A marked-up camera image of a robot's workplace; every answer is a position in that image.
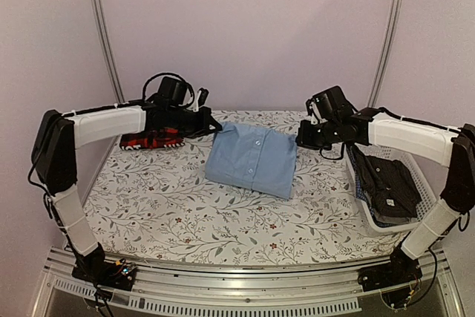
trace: folded shirt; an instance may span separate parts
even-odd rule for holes
[[[297,158],[295,135],[223,123],[206,161],[208,180],[290,198]]]

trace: floral tablecloth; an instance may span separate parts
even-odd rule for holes
[[[294,111],[214,111],[296,134]],[[204,178],[212,136],[182,148],[114,148],[85,204],[106,251],[202,264],[289,265],[387,255],[402,234],[371,238],[349,187],[344,161],[298,148],[292,199]],[[327,152],[337,157],[339,147]]]

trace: blue shirt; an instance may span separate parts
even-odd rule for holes
[[[208,180],[290,198],[297,158],[295,135],[225,122],[206,162]]]

